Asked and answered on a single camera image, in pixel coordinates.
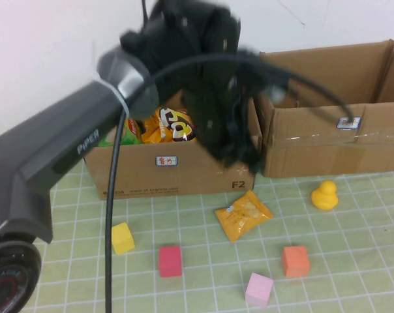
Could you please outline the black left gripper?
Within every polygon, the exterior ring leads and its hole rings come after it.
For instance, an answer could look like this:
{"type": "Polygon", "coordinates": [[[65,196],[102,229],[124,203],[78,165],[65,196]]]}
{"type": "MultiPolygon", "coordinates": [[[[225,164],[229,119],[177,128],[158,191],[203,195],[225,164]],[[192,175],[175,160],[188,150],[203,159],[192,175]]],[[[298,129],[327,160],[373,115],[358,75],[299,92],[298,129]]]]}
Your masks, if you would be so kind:
{"type": "Polygon", "coordinates": [[[251,52],[210,53],[185,65],[195,67],[184,96],[199,142],[224,168],[241,161],[252,174],[260,172],[262,155],[247,130],[247,102],[265,86],[259,57],[251,52]]]}

